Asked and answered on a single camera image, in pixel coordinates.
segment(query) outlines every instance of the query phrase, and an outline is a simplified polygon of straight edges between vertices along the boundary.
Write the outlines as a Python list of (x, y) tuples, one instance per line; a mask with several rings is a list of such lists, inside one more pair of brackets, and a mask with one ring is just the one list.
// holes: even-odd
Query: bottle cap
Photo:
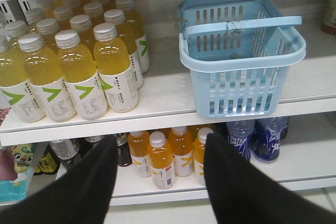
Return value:
[(54, 34), (60, 30), (57, 19), (45, 18), (36, 23), (37, 30), (42, 35)]
[(205, 144), (206, 143), (206, 136), (209, 134), (209, 133), (214, 133), (214, 131), (210, 128), (201, 128), (199, 131), (198, 131), (198, 134), (197, 134), (197, 137), (198, 137), (198, 140)]
[(22, 20), (8, 23), (5, 25), (5, 29), (8, 31), (10, 37), (20, 37), (28, 33), (28, 26)]
[(88, 15), (77, 15), (70, 19), (71, 29), (76, 31), (86, 31), (92, 26), (91, 19)]
[(162, 148), (166, 144), (166, 137), (161, 131), (154, 131), (149, 137), (149, 142), (154, 148)]
[(30, 9), (25, 12), (26, 20), (29, 24), (37, 23), (40, 20), (46, 18), (43, 10), (41, 8)]
[(59, 6), (54, 9), (54, 16), (58, 21), (67, 21), (73, 17), (73, 11), (68, 5)]
[(55, 35), (56, 44), (59, 48), (67, 49), (80, 43), (80, 38), (75, 30), (60, 31)]
[(94, 37), (98, 41), (113, 40), (118, 35), (117, 29), (112, 23), (102, 23), (93, 29)]
[(99, 2), (89, 3), (84, 6), (84, 13), (91, 18), (99, 17), (103, 12), (103, 6)]
[(125, 21), (125, 15), (121, 9), (112, 9), (104, 13), (104, 19), (107, 23), (118, 25)]
[(41, 34), (27, 34), (19, 38), (19, 46), (23, 52), (33, 52), (44, 46)]
[(131, 10), (135, 8), (134, 0), (116, 0), (115, 5), (118, 9)]

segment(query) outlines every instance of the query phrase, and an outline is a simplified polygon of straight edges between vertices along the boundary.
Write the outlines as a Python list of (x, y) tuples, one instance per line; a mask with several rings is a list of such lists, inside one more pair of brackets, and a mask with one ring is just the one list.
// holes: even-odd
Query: yellow liquid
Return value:
[(131, 64), (125, 43), (118, 37), (109, 41), (97, 41), (94, 52), (101, 74), (119, 74), (126, 71)]
[(130, 153), (135, 157), (147, 156), (147, 148), (149, 145), (149, 133), (144, 131), (142, 136), (134, 137), (131, 134), (127, 138)]
[(68, 49), (59, 49), (57, 56), (66, 82), (85, 81), (97, 71), (90, 50), (83, 44)]
[(62, 72), (56, 54), (48, 47), (33, 52), (23, 52), (25, 69), (30, 82), (34, 85), (46, 85), (59, 80)]

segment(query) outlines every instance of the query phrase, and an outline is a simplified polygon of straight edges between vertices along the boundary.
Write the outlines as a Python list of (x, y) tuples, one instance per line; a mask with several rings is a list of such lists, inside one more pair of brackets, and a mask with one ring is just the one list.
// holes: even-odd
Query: shopping basket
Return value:
[(208, 119), (269, 115), (290, 65), (306, 55), (293, 28), (269, 0), (185, 0), (180, 60), (190, 69), (196, 112)]

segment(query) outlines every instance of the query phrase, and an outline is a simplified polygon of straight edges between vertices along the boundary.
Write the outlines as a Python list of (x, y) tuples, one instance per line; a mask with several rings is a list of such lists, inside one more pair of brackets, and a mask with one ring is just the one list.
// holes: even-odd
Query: plastic bottle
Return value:
[(88, 15), (77, 15), (70, 19), (71, 29), (78, 32), (81, 42), (87, 46), (93, 56), (93, 49), (96, 43), (93, 35), (91, 19)]
[(8, 36), (10, 36), (12, 47), (20, 49), (17, 41), (19, 37), (29, 32), (27, 24), (22, 20), (14, 21), (5, 25), (5, 30), (8, 32)]
[(104, 13), (105, 22), (112, 23), (116, 26), (118, 37), (124, 41), (128, 56), (131, 61), (135, 86), (140, 89), (143, 84), (143, 76), (139, 63), (138, 48), (136, 46), (134, 33), (130, 24), (125, 22), (125, 15), (120, 9), (108, 10)]
[(28, 80), (20, 52), (0, 35), (0, 89), (16, 115), (24, 122), (40, 120), (45, 113)]
[(148, 161), (147, 148), (149, 145), (148, 131), (130, 132), (127, 138), (135, 173), (140, 177), (149, 177), (151, 170)]
[(70, 19), (73, 17), (73, 11), (70, 6), (64, 5), (54, 9), (54, 16), (57, 19), (61, 31), (69, 30)]
[(193, 143), (187, 126), (173, 127), (168, 142), (172, 148), (176, 175), (188, 176), (194, 170), (194, 163)]
[(153, 183), (160, 189), (168, 189), (175, 183), (172, 149), (160, 131), (153, 132), (149, 139), (148, 154)]
[(210, 128), (201, 128), (198, 131), (197, 138), (194, 142), (194, 169), (195, 169), (195, 178), (196, 181), (201, 185), (205, 185), (204, 179), (204, 152), (206, 145), (206, 137), (209, 133), (214, 131)]
[(147, 72), (150, 67), (147, 38), (140, 13), (135, 9), (134, 0), (116, 0), (115, 5), (124, 11), (126, 21), (131, 25), (139, 51), (141, 71)]
[(86, 4), (84, 6), (84, 14), (90, 17), (93, 27), (105, 22), (103, 7), (98, 2)]
[(45, 46), (41, 34), (27, 34), (19, 39), (25, 56), (25, 69), (33, 90), (48, 117), (63, 122), (76, 114), (70, 95), (63, 83), (56, 54)]
[(60, 48), (60, 67), (77, 113), (84, 119), (101, 117), (107, 102), (90, 50), (80, 43), (75, 30), (60, 31), (55, 39)]
[(109, 106), (116, 112), (130, 111), (138, 103), (138, 92), (125, 43), (111, 23), (95, 26), (93, 31), (94, 58)]
[(58, 47), (55, 41), (55, 35), (60, 31), (59, 24), (55, 18), (45, 18), (36, 24), (37, 31), (42, 35), (46, 46), (56, 54)]
[(29, 33), (37, 33), (36, 23), (46, 18), (41, 8), (30, 9), (25, 12), (26, 20), (28, 22)]

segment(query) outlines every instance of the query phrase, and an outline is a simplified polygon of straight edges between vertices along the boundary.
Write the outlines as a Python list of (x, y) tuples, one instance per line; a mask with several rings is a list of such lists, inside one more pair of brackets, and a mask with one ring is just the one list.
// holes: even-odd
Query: yellow drink bottle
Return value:
[(19, 37), (29, 32), (27, 24), (22, 20), (8, 23), (7, 25), (5, 25), (5, 30), (8, 32), (8, 35), (10, 36), (9, 42), (15, 49), (19, 49), (19, 45), (17, 42), (19, 40)]
[(140, 177), (149, 177), (151, 169), (148, 161), (148, 131), (130, 132), (127, 138), (135, 173)]
[(55, 41), (55, 35), (60, 31), (59, 24), (55, 18), (45, 18), (36, 24), (37, 31), (42, 35), (45, 44), (56, 54), (58, 47)]
[(37, 33), (36, 23), (46, 18), (41, 8), (30, 9), (25, 12), (25, 16), (28, 22), (29, 33)]
[(175, 183), (171, 147), (160, 131), (153, 132), (149, 139), (148, 155), (153, 183), (160, 189), (168, 189)]
[(20, 51), (0, 35), (0, 89), (15, 114), (31, 123), (45, 116), (28, 80)]
[(94, 58), (109, 106), (116, 112), (132, 110), (138, 103), (138, 92), (125, 43), (117, 37), (114, 24), (95, 26)]
[(135, 9), (134, 0), (116, 0), (115, 5), (118, 9), (122, 9), (124, 11), (126, 21), (132, 27), (135, 41), (138, 46), (141, 71), (145, 73), (150, 67), (150, 60), (142, 17), (138, 10)]
[(125, 15), (120, 9), (108, 10), (104, 13), (105, 22), (116, 26), (118, 37), (124, 41), (128, 56), (131, 61), (135, 86), (140, 89), (143, 84), (143, 76), (139, 63), (138, 47), (136, 46), (133, 30), (130, 24), (125, 22)]
[(73, 17), (73, 11), (70, 6), (63, 5), (54, 9), (54, 16), (57, 19), (61, 31), (69, 30), (70, 19)]
[(80, 43), (75, 30), (60, 31), (55, 39), (64, 81), (77, 113), (84, 119), (101, 117), (107, 102), (90, 50)]
[(35, 93), (48, 117), (55, 122), (72, 118), (76, 110), (67, 92), (56, 54), (45, 46), (41, 34), (27, 34), (19, 39), (24, 52), (25, 69)]
[(201, 128), (198, 131), (197, 138), (194, 142), (194, 169), (195, 178), (201, 185), (205, 185), (204, 179), (204, 152), (206, 146), (206, 136), (209, 133), (214, 133), (210, 128)]
[(177, 176), (188, 176), (194, 170), (193, 143), (186, 126), (173, 127), (168, 142), (172, 148), (175, 173)]

